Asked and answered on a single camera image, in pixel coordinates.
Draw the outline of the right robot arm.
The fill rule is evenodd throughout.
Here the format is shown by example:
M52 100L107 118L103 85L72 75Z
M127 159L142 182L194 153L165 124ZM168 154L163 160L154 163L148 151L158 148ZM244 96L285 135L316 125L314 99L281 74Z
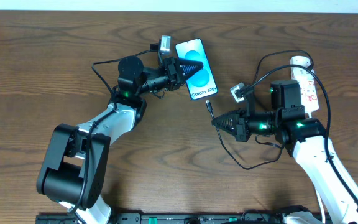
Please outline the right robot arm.
M254 94L243 84L232 88L247 104L211 123L217 129L246 142L252 135L274 135L282 149L306 172L333 223L358 223L358 186L343 166L328 138L328 127L306 118L301 88L295 80L270 84L272 111L257 112Z

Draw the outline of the blue Galaxy smartphone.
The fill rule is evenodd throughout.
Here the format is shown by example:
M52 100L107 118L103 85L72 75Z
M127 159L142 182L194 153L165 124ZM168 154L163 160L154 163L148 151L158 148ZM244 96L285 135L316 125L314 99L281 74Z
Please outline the blue Galaxy smartphone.
M203 64L202 67L190 68L191 77L186 81L190 98L198 100L217 94L217 84L204 49L203 41L201 39L188 40L176 44L175 50L178 58Z

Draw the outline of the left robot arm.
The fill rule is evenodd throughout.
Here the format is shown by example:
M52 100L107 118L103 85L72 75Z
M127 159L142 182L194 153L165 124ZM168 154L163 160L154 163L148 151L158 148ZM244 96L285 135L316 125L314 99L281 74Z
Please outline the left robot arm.
M141 95L177 90L203 69L202 62L174 57L160 60L158 68L145 67L137 55L117 63L118 84L108 87L107 108L85 123L60 124L52 133L36 188L67 208L67 217L56 222L109 222L112 209L101 196L109 148L142 120L147 103Z

